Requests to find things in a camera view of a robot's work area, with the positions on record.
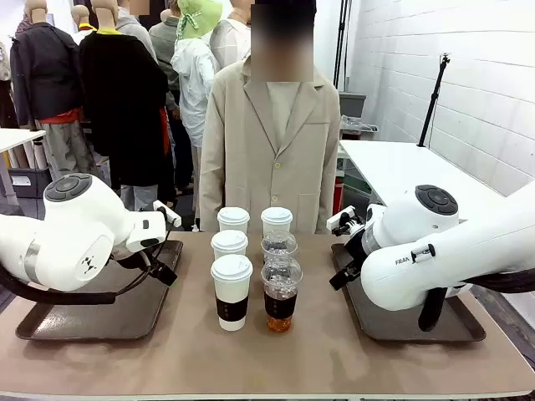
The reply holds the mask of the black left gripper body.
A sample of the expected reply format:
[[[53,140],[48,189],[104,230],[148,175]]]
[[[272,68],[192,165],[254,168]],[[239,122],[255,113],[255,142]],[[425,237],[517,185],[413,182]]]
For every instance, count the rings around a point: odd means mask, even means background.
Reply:
[[[157,269],[157,260],[151,252],[139,251],[124,259],[124,268],[142,272],[154,272]]]

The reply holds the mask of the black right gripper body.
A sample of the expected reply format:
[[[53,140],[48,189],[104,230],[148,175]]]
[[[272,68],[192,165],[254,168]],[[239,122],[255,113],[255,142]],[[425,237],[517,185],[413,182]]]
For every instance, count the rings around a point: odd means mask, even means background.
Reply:
[[[351,256],[351,261],[344,267],[347,272],[360,272],[362,265],[367,258],[367,254],[362,245],[362,237],[364,233],[365,229],[360,228],[350,236],[349,240],[344,245],[344,249]]]

